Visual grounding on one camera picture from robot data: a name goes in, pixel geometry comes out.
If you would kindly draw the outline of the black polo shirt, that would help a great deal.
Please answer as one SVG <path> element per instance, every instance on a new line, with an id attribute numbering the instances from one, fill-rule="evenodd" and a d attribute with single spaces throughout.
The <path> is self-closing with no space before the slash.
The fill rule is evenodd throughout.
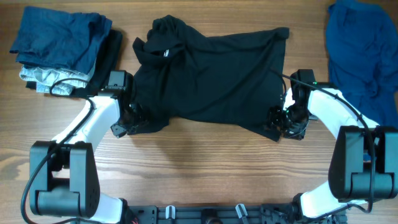
<path id="1" fill-rule="evenodd" d="M 207 37 L 184 21 L 156 19 L 133 50 L 140 63 L 136 96 L 147 123 L 160 131 L 173 117 L 234 124 L 273 141 L 280 132 L 269 114 L 283 105 L 282 80 L 289 29 Z"/>

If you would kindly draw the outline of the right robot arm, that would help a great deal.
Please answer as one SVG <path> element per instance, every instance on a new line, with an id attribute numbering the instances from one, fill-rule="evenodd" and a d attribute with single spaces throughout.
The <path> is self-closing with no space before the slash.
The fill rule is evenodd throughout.
<path id="1" fill-rule="evenodd" d="M 331 83 L 318 83 L 312 70 L 288 77 L 283 106 L 269 113 L 268 127 L 302 140 L 312 119 L 335 137 L 328 180 L 297 194 L 290 203 L 263 204 L 263 223 L 344 223 L 345 211 L 370 213 L 375 202 L 397 196 L 397 130 L 381 126 L 349 104 Z"/>

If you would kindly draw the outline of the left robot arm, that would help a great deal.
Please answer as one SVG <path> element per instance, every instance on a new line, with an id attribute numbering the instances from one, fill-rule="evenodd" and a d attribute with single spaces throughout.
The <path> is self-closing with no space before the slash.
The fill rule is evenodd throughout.
<path id="1" fill-rule="evenodd" d="M 30 177 L 21 198 L 21 215 L 62 218 L 62 223 L 138 223 L 124 199 L 101 193 L 94 152 L 107 131 L 121 138 L 135 134 L 147 119 L 133 104 L 133 75 L 119 70 L 72 123 L 50 141 L 37 141 L 29 155 Z"/>

